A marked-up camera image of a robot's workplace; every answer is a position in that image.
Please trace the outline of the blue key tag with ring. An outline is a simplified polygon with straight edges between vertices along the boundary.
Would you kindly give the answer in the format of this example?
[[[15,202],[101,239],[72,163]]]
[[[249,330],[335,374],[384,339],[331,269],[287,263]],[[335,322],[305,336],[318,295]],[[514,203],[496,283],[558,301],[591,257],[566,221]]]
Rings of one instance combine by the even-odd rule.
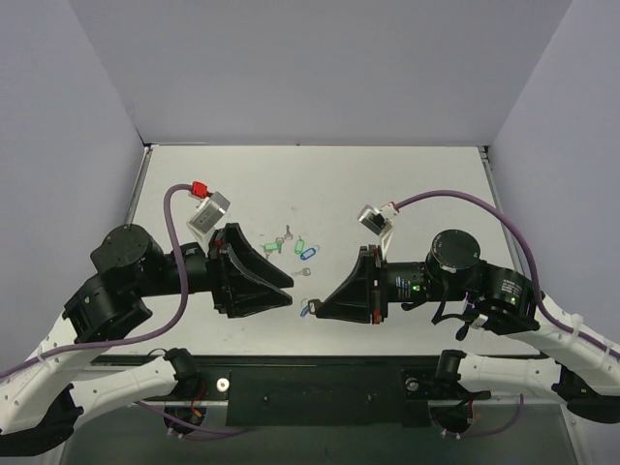
[[[306,302],[301,306],[299,317],[305,318],[309,313],[310,313],[310,303]]]

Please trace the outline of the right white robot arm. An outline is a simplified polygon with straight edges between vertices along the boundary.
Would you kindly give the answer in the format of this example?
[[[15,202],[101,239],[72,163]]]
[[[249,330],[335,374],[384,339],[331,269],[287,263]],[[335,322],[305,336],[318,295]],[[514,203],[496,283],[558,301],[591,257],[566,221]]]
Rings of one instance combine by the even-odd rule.
[[[472,329],[523,342],[542,357],[503,358],[444,350],[431,374],[404,372],[405,389],[458,405],[495,392],[559,401],[574,415],[597,423],[619,420],[619,364],[611,344],[598,348],[582,337],[577,316],[538,307],[533,283],[522,274],[481,259],[467,232],[438,233],[422,262],[390,263],[374,245],[360,248],[346,280],[326,300],[311,299],[301,313],[318,319],[378,325],[391,304],[405,311],[426,303],[438,307],[436,326],[456,320],[462,341]]]

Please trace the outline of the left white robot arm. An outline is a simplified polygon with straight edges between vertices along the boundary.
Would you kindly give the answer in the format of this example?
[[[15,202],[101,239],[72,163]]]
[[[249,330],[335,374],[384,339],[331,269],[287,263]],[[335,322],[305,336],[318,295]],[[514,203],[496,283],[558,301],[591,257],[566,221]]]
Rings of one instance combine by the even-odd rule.
[[[215,309],[245,318],[292,304],[293,278],[255,251],[237,223],[166,254],[141,226],[117,227],[91,254],[96,274],[68,300],[34,362],[1,384],[1,454],[36,456],[82,425],[149,397],[198,397],[205,386],[188,350],[167,349],[142,366],[79,382],[84,367],[152,315],[148,297],[209,293]]]

